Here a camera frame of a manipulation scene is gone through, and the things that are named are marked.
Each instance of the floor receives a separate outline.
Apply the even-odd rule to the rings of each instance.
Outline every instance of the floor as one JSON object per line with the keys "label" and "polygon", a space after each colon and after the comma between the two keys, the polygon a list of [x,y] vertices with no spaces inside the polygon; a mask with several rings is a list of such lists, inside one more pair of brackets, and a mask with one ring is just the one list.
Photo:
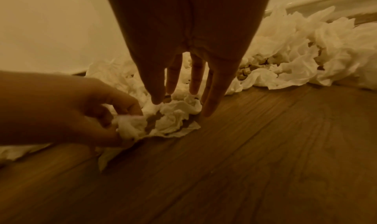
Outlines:
{"label": "floor", "polygon": [[377,94],[252,88],[100,174],[57,145],[0,169],[0,223],[377,223]]}

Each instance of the wall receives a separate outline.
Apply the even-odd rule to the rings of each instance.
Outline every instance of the wall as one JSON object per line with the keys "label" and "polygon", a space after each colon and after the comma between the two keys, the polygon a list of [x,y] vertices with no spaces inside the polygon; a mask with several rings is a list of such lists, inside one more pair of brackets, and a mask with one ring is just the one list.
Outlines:
{"label": "wall", "polygon": [[[312,0],[271,0],[289,6]],[[107,0],[0,0],[0,69],[79,73],[126,47]]]}

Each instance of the person's left hand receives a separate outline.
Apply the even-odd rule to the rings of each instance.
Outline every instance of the person's left hand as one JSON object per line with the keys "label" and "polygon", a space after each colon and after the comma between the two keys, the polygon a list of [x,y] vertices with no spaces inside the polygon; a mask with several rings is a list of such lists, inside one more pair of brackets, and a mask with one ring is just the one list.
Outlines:
{"label": "person's left hand", "polygon": [[[0,145],[74,142],[120,146],[118,114],[140,115],[134,97],[91,78],[0,72]],[[101,125],[86,116],[96,118]]]}

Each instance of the white tissue paper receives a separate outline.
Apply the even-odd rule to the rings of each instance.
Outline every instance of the white tissue paper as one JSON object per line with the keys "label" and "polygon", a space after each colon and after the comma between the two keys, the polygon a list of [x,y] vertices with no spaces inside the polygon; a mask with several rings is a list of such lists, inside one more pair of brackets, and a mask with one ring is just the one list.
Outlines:
{"label": "white tissue paper", "polygon": [[[237,77],[226,95],[240,92],[251,86],[281,89],[314,83],[330,86],[334,81],[348,76],[359,79],[360,86],[377,88],[377,23],[354,26],[354,19],[340,18],[327,23],[334,7],[319,11],[307,18],[295,12],[287,15],[284,8],[276,8],[264,18],[248,48]],[[196,96],[189,94],[191,59],[183,54],[182,69],[170,103],[154,105],[146,91],[137,68],[129,56],[120,62],[97,62],[89,67],[87,77],[102,80],[110,86],[138,99],[144,117],[119,116],[115,119],[120,135],[135,141],[145,137],[181,137],[200,128],[192,123],[181,128],[189,115],[200,113],[198,99],[204,92],[209,72],[206,64],[202,85]],[[155,128],[145,133],[146,119],[160,112],[163,117]],[[7,158],[0,151],[0,157]],[[100,159],[101,169],[120,153],[107,149]]]}

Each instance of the human hand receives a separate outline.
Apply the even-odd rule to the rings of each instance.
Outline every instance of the human hand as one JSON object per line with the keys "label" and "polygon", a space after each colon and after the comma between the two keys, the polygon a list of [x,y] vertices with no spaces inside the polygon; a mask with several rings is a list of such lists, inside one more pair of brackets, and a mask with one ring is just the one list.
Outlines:
{"label": "human hand", "polygon": [[[235,77],[268,0],[109,0],[145,88],[155,104],[176,88],[182,53],[192,57],[190,93],[205,61],[210,71],[203,115],[218,107]],[[167,83],[164,85],[164,69]]]}
{"label": "human hand", "polygon": [[[0,145],[73,142],[121,145],[113,116],[143,115],[137,99],[85,77],[0,72]],[[101,125],[87,117],[96,118]]]}

